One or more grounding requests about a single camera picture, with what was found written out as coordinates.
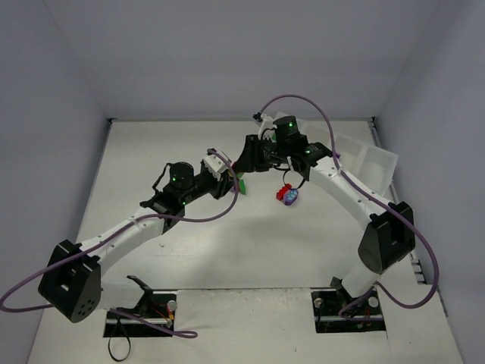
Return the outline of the green lego brick in cluster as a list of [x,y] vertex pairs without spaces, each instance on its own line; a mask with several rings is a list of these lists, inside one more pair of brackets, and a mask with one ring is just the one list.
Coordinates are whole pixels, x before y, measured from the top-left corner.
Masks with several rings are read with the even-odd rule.
[[238,181],[238,192],[243,196],[247,195],[246,183],[242,178]]

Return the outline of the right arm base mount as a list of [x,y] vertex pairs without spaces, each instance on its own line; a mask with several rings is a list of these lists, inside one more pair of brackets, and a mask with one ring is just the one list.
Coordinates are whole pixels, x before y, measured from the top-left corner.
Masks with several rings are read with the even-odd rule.
[[342,290],[326,288],[311,292],[317,334],[385,332],[386,324],[376,290],[351,298]]

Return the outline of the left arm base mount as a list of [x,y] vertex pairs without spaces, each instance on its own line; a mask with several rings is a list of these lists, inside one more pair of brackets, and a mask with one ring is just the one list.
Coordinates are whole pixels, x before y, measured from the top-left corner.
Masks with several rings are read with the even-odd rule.
[[[174,309],[168,308],[170,301],[177,301],[175,291],[155,291],[150,301],[140,300],[132,309],[119,308],[131,315],[145,319],[147,322],[158,327],[174,330],[175,313]],[[159,331],[143,323],[107,312],[103,331],[104,338],[128,337],[128,338],[149,338],[149,337],[172,337],[171,333]]]

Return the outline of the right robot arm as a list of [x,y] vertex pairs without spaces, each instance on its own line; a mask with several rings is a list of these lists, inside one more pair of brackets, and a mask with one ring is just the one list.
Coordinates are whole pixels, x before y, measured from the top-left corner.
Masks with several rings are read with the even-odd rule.
[[292,115],[265,118],[257,134],[246,136],[233,168],[252,173],[284,164],[332,196],[357,221],[363,230],[359,262],[340,282],[342,290],[357,298],[415,248],[413,211],[409,204],[395,204],[366,186],[345,169],[329,140],[308,137],[305,130]]

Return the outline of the red lego brick by paw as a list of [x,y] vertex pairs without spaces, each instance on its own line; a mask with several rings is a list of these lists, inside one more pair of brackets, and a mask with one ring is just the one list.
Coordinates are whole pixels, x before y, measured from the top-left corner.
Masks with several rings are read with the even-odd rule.
[[276,199],[278,201],[283,201],[285,194],[292,188],[291,184],[284,184],[276,193]]

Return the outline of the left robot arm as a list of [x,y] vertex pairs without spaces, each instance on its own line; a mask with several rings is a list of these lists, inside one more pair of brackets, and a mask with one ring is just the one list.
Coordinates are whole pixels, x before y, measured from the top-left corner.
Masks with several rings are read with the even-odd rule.
[[169,183],[141,202],[128,219],[81,243],[60,242],[42,273],[39,294],[70,322],[81,322],[106,306],[102,277],[114,264],[180,221],[204,222],[204,218],[187,218],[186,206],[205,195],[220,199],[236,183],[233,166],[220,155],[205,157],[199,174],[188,163],[172,164]]

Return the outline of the clear plastic divided tray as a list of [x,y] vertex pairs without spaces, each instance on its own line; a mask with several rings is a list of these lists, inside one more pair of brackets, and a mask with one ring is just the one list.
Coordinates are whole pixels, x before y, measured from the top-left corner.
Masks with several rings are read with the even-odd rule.
[[[329,149],[330,134],[324,121],[303,121],[297,118],[299,131],[310,143],[321,142]],[[375,193],[384,196],[390,187],[398,155],[380,147],[333,132],[339,163]]]

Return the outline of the purple paw print lego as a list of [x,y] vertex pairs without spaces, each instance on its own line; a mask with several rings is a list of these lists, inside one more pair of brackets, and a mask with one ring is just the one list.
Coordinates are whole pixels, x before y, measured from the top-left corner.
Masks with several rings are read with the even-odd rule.
[[285,206],[291,206],[299,197],[299,191],[297,189],[288,189],[283,194],[283,204]]

